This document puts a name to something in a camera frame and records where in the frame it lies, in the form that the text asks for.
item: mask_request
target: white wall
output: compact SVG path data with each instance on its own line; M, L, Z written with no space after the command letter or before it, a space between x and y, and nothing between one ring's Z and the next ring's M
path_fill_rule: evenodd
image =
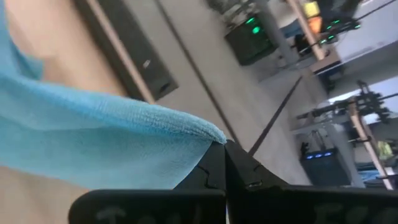
M372 0L360 6L354 17L360 17L389 0ZM365 17L362 26L347 34L340 35L335 44L342 62L347 62L362 54L376 50L398 40L398 2Z
M389 124L374 124L371 128L377 140L398 139L398 118L391 119Z

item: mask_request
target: black equipment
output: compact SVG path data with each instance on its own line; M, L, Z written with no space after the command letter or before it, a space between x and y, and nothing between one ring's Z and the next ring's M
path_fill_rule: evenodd
M324 21L322 22L322 35L318 42L300 50L299 53L306 51L314 45L337 42L338 39L336 37L338 34L361 28L361 23L359 22L361 19L368 17L395 1L390 0L358 18L353 18L362 0L317 0L321 17Z
M174 190L99 190L73 203L70 224L397 223L398 194L284 182L234 142L213 143Z
M111 23L129 56L129 60L142 75L155 100L178 88L168 68L142 31L131 6L123 0L95 0L93 2L99 6ZM132 74L123 61L123 57L120 56L117 47L114 46L109 37L108 31L103 28L100 19L95 14L94 7L87 0L73 0L73 3L95 44L106 57L126 93L136 100L144 100L132 78Z
M300 161L315 186L351 185L348 168L337 149L307 152Z
M236 27L230 27L225 39L241 65L250 65L277 49L257 14Z
M371 91L368 84L366 84L365 82L358 80L358 85L361 89L361 93L353 98L354 101L339 101L330 106L315 109L309 113L301 114L297 116L297 119L306 118L308 115L312 115L314 118L316 118L329 112L332 112L333 114L345 113L345 111L348 110L348 106L355 103L361 116L376 113L379 116L381 122L388 123L390 111L388 110L388 108L382 107L382 104L384 103L384 100L398 96L398 93L382 97L380 93L375 93Z

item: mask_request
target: electronic device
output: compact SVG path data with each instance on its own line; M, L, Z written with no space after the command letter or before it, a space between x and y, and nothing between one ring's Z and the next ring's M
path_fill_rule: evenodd
M301 164L314 186L351 185L349 172L337 149L308 152Z
M93 40L131 98L144 100L124 60L130 60L135 65L155 100L178 87L150 40L143 33L132 9L123 0L74 0L73 2ZM106 27L106 24L103 24L104 20L99 18L98 12L95 12L98 10L102 11L110 22L128 58L123 57L111 41L109 32L112 31L104 28Z
M276 44L268 37L258 14L233 27L225 35L225 40L241 65L250 65L277 49Z

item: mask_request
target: blue towel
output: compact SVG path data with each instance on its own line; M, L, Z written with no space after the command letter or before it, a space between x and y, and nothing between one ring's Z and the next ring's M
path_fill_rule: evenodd
M90 189L172 189L224 134L161 106L40 82L0 1L0 165Z

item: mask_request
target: metal stand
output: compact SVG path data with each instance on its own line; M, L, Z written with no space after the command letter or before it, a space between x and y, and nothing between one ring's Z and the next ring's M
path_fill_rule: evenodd
M369 127L364 123L363 116L376 113L379 115L379 118L383 123L388 123L389 110L382 107L383 100L397 96L397 94L382 97L381 94L372 92L365 82L358 81L358 85L361 88L361 93L358 96L352 97L348 100L339 101L333 105L315 109L309 113L298 116L297 119L307 118L310 121L310 124L296 129L292 131L292 133L305 134L316 129L325 129L329 138L343 156L348 172L351 175L353 185L356 187L364 187L364 183L356 170L352 152L353 147L348 143L346 135L338 132L335 128L336 124L345 123L347 121L352 122L359 134L360 141L364 144L376 169L379 171L386 189L394 190L394 186L390 179L387 178L387 172L378 158L376 140L374 139ZM329 118L316 123L313 122L313 118L320 117L327 113Z

